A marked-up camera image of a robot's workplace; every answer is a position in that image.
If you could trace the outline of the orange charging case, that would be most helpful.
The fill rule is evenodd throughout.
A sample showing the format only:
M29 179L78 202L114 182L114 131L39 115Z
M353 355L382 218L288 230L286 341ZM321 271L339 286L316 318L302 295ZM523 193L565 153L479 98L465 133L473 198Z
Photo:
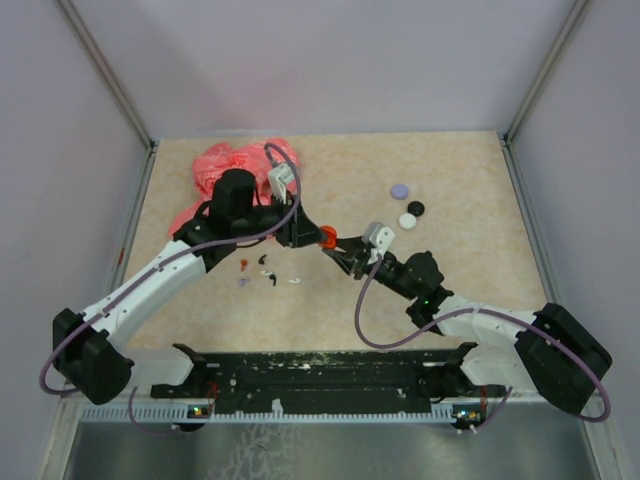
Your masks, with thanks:
M320 227L323 234L323 240L319 245L323 249L334 250L337 247L337 231L334 227L323 225Z

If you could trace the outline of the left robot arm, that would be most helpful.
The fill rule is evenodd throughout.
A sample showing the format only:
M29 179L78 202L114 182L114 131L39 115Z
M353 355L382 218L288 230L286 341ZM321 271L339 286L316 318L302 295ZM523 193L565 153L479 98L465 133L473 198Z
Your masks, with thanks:
M74 391L95 405L130 386L174 385L184 395L201 394L208 373L177 347L135 356L126 347L133 334L172 296L213 270L239 245L274 237L290 248L323 240L301 206L296 168L281 164L268 174L272 200L255 204L255 177L242 169L223 173L212 197L197 209L159 254L102 300L52 321L49 362Z

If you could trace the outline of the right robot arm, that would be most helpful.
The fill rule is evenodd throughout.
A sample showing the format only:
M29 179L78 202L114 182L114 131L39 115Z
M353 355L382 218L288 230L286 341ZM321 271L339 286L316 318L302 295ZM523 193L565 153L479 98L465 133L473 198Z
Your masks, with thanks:
M379 224L340 238L326 227L321 246L347 275L378 282L410 300L406 312L419 333L464 339L470 344L446 372L461 396L479 386L502 385L535 392L556 408L581 415L612 366L607 350L563 306L514 311L473 302L445 288L429 251L400 261L390 251L394 232Z

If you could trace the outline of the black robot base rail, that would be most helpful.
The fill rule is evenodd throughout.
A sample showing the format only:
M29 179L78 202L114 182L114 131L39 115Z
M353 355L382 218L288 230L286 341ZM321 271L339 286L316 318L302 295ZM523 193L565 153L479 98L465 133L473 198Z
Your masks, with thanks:
M218 414L428 413L446 398L498 398L506 389L472 383L461 371L470 346L444 350L195 353L178 386L154 399L213 401Z

